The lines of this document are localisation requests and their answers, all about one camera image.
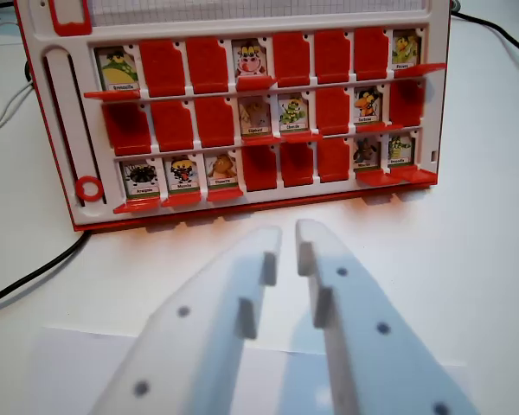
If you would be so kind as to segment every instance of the character card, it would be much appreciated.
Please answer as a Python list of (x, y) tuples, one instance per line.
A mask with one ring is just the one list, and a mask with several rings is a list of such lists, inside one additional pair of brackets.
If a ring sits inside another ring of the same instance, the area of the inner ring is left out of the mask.
[(187, 156), (176, 156), (166, 160), (165, 173), (170, 195), (200, 190), (196, 163)]
[(392, 45), (392, 69), (405, 69), (420, 63), (421, 38), (415, 29), (395, 30)]
[(301, 93), (279, 95), (279, 129), (281, 132), (308, 130), (308, 103)]
[(381, 167), (381, 143), (376, 137), (355, 138), (352, 150), (354, 171)]
[(239, 99), (240, 134), (243, 137), (260, 136), (271, 133), (271, 113), (269, 104), (263, 97)]
[(139, 89), (137, 66), (122, 46), (96, 48), (94, 53), (104, 91)]
[(229, 151), (208, 153), (204, 156), (209, 188), (238, 187), (236, 160)]
[(388, 166), (406, 166), (413, 164), (415, 140), (408, 134), (390, 136), (388, 141)]
[(378, 123), (382, 120), (382, 94), (376, 86), (354, 89), (354, 124)]
[(257, 39), (233, 41), (234, 76), (267, 75), (267, 55)]
[(127, 199), (159, 196), (156, 168), (145, 160), (122, 162), (121, 175)]

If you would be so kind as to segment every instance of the gripper jaw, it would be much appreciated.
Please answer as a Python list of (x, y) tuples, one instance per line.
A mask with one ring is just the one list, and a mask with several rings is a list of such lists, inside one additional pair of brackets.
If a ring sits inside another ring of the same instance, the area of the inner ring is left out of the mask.
[(339, 238), (299, 220), (296, 242), (313, 323), (324, 331), (335, 414), (477, 413)]

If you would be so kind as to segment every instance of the white table surface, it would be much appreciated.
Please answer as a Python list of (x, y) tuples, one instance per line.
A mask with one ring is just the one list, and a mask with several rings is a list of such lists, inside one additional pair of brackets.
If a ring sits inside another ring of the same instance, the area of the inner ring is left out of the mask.
[[(464, 3), (519, 39), (519, 0)], [(15, 32), (0, 30), (0, 43), (19, 42)], [(216, 253), (264, 225), (283, 229), (282, 258), (253, 345), (323, 352), (295, 265), (299, 218), (323, 221), (346, 242), (439, 361), (467, 366), (482, 413), (519, 414), (519, 54), (506, 46), (453, 20), (439, 185), (430, 190), (95, 234), (45, 284), (0, 309), (0, 415), (22, 413), (40, 327), (136, 335)], [(0, 110), (25, 82), (24, 62), (21, 46), (0, 48)], [(0, 290), (77, 238), (32, 94), (0, 131)]]

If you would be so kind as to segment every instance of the red plastic ledge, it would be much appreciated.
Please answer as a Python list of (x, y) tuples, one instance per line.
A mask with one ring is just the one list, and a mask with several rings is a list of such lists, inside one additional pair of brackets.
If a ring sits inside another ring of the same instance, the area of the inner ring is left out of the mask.
[(147, 199), (138, 199), (136, 201), (127, 201), (127, 203), (113, 209), (115, 214), (131, 214), (143, 212), (160, 207), (159, 196)]
[(396, 177), (391, 177), (385, 174), (382, 169), (378, 170), (368, 170), (368, 171), (357, 171), (356, 172), (356, 180), (360, 182), (364, 182), (369, 186), (378, 187), (378, 186), (392, 186), (401, 182), (401, 179)]
[(100, 99), (104, 102), (115, 102), (140, 99), (140, 91), (135, 89), (131, 91), (96, 91), (84, 93), (83, 96), (90, 99)]
[(180, 193), (178, 195), (170, 195), (169, 198), (162, 202), (162, 208), (172, 208), (174, 206), (194, 205), (202, 199), (200, 191)]
[(419, 169), (414, 165), (390, 168), (390, 176), (410, 183), (436, 182), (437, 180), (436, 173)]
[(229, 201), (243, 195), (242, 190), (239, 188), (220, 188), (218, 190), (209, 191), (208, 201)]

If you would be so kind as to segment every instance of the gray cable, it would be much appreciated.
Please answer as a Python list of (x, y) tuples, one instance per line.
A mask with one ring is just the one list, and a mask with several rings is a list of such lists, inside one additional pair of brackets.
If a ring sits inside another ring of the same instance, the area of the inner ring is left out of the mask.
[(19, 109), (19, 107), (21, 106), (21, 104), (23, 103), (23, 101), (27, 98), (27, 96), (29, 95), (30, 91), (28, 93), (26, 93), (22, 99), (19, 100), (19, 102), (17, 102), (15, 108), (13, 109), (13, 111), (8, 115), (6, 116), (6, 113), (8, 112), (8, 108), (10, 108), (10, 105), (16, 100), (16, 98), (21, 95), (23, 93), (23, 91), (25, 91), (27, 88), (30, 88), (31, 85), (33, 84), (33, 82), (28, 82), (27, 84), (25, 84), (25, 86), (23, 86), (23, 88), (21, 88), (19, 91), (17, 91), (15, 93), (15, 95), (13, 97), (10, 98), (10, 100), (8, 101), (8, 103), (6, 104), (6, 106), (4, 107), (4, 109), (2, 110), (2, 113), (0, 114), (0, 129), (8, 122), (11, 120), (11, 118), (14, 116), (14, 114), (16, 113), (16, 111)]

